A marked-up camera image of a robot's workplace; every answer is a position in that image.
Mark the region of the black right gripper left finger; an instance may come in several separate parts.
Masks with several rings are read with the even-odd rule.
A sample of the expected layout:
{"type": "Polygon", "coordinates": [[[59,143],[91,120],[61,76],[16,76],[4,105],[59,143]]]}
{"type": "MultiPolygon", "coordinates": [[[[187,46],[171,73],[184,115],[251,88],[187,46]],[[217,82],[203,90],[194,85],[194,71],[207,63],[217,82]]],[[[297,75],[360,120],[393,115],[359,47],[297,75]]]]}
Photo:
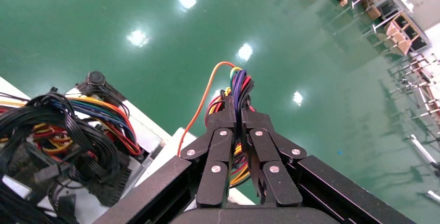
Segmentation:
{"type": "Polygon", "coordinates": [[[223,206],[228,197],[230,172],[235,151],[236,112],[231,96],[224,109],[207,117],[206,132],[181,151],[191,162],[191,185],[196,189],[197,206],[223,206]]]}

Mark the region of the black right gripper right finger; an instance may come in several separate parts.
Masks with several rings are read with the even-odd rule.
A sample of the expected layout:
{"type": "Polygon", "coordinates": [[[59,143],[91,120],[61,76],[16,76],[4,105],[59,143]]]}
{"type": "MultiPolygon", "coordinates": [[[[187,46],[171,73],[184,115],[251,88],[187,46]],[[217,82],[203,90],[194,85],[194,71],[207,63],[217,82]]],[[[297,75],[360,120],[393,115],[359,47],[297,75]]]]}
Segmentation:
{"type": "Polygon", "coordinates": [[[260,204],[299,206],[294,166],[306,150],[274,130],[269,115],[241,109],[241,145],[260,204]]]}

